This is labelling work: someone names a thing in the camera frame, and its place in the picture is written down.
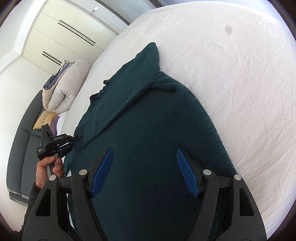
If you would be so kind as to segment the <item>person's left hand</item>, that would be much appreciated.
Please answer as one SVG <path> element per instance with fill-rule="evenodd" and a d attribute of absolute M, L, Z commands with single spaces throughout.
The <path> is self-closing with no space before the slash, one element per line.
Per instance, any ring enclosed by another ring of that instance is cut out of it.
<path fill-rule="evenodd" d="M 61 158 L 56 157 L 45 157 L 43 160 L 37 163 L 37 170 L 36 170 L 36 186 L 39 189 L 42 189 L 44 184 L 46 183 L 48 176 L 47 176 L 47 167 L 50 164 L 56 162 L 55 167 L 53 168 L 53 173 L 58 178 L 62 178 L 65 174 L 64 164 Z"/>

